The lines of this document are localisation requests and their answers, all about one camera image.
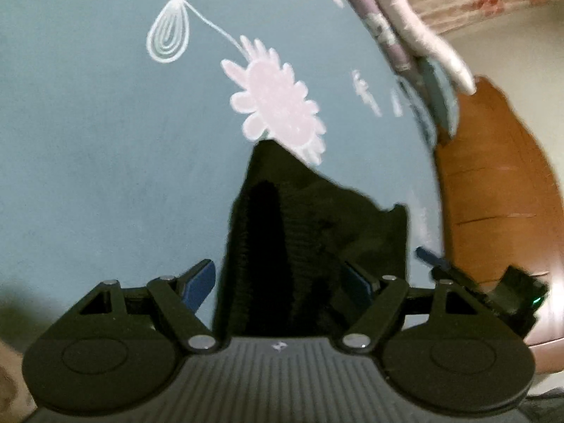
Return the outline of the white floral folded quilt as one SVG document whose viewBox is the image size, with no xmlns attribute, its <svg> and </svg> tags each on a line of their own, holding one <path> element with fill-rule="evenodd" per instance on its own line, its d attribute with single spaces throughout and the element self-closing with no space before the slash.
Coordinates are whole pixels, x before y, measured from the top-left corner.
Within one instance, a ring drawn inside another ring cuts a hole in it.
<svg viewBox="0 0 564 423">
<path fill-rule="evenodd" d="M 468 96 L 476 93 L 474 76 L 466 62 L 446 40 L 436 35 L 423 22 L 408 0 L 376 0 L 376 2 L 414 53 L 436 60 L 461 93 Z"/>
</svg>

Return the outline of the purple floral folded quilt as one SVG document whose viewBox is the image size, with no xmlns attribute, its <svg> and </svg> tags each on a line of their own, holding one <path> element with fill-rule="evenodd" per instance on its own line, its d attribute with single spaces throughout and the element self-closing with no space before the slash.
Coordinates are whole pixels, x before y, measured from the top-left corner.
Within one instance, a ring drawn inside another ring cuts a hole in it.
<svg viewBox="0 0 564 423">
<path fill-rule="evenodd" d="M 348 0 L 376 43 L 386 54 L 394 70 L 413 86 L 423 86 L 423 80 L 413 55 L 404 48 L 376 0 Z"/>
</svg>

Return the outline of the wooden headboard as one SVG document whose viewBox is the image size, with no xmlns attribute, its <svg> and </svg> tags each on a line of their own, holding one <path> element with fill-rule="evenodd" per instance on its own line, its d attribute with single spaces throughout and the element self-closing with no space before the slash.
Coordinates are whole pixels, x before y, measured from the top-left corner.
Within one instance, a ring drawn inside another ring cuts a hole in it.
<svg viewBox="0 0 564 423">
<path fill-rule="evenodd" d="M 544 151 L 488 78 L 461 94 L 456 136 L 435 160 L 443 200 L 446 257 L 492 286 L 510 265 L 550 287 L 527 338 L 535 349 L 563 346 L 563 206 Z"/>
</svg>

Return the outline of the black sweatpants with drawstring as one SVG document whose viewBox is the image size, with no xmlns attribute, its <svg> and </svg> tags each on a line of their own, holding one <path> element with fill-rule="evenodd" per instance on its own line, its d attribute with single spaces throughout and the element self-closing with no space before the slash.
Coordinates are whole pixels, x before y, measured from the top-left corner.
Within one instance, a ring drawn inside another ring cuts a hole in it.
<svg viewBox="0 0 564 423">
<path fill-rule="evenodd" d="M 310 170 L 259 142 L 232 205 L 213 330 L 221 338 L 339 336 L 369 306 L 351 264 L 406 274 L 408 212 Z"/>
</svg>

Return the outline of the blue patterned bed sheet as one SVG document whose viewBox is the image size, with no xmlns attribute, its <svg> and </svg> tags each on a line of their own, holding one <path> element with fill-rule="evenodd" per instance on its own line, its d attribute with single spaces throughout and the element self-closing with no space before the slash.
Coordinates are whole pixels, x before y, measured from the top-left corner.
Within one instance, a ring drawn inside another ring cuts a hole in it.
<svg viewBox="0 0 564 423">
<path fill-rule="evenodd" d="M 431 152 L 348 0 L 1 0 L 1 338 L 24 350 L 102 280 L 221 278 L 254 147 L 408 212 L 443 250 Z"/>
</svg>

